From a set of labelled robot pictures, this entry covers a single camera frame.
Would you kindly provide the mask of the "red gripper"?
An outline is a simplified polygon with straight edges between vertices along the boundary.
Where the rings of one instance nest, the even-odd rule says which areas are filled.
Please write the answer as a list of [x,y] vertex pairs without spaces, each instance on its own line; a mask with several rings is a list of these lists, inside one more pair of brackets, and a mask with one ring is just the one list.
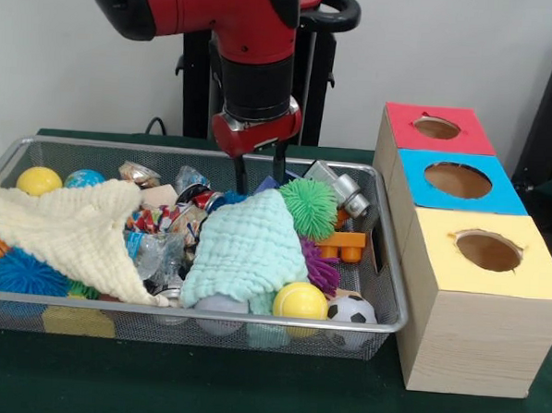
[[288,112],[279,118],[264,122],[243,122],[224,112],[212,117],[214,138],[221,150],[234,158],[236,191],[241,196],[248,194],[248,178],[244,154],[252,153],[267,145],[278,143],[273,157],[272,177],[278,185],[286,180],[286,140],[294,137],[300,129],[301,110]]

